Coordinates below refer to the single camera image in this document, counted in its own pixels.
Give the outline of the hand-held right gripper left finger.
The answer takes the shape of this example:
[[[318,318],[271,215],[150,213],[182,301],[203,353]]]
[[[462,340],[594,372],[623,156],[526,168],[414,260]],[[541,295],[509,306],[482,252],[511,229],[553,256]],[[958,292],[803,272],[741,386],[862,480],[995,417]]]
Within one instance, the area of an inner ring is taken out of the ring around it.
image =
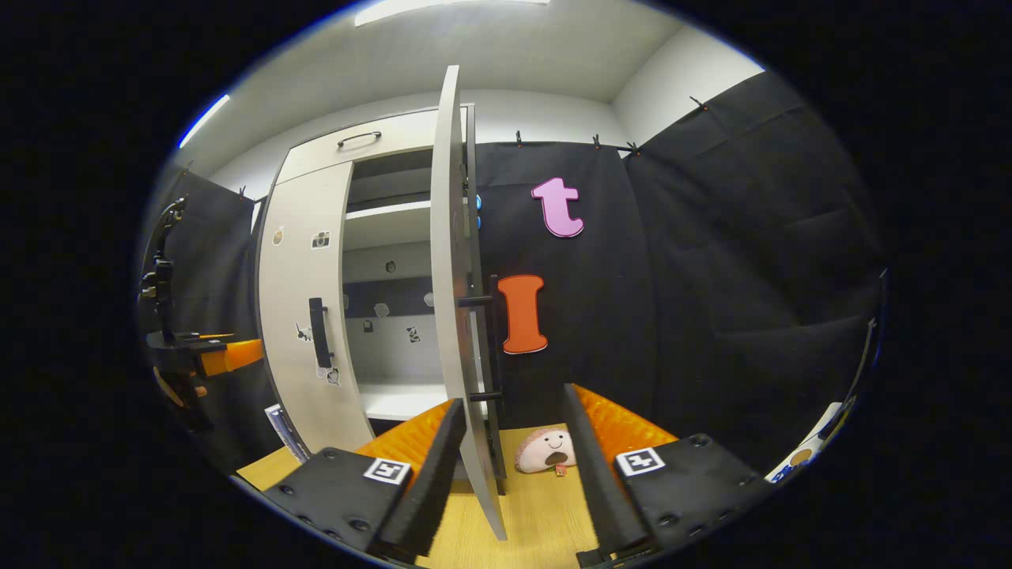
[[[465,433],[463,400],[452,398],[357,451],[318,451],[262,496],[341,546],[405,562],[426,557]]]

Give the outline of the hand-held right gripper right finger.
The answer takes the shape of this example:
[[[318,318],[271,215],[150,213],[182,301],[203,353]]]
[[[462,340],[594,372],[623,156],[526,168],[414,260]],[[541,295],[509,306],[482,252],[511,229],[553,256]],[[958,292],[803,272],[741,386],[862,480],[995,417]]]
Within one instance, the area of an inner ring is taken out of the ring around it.
[[[563,394],[568,434],[603,557],[687,548],[741,518],[772,492],[769,481],[710,435],[669,435],[576,384],[564,384]]]

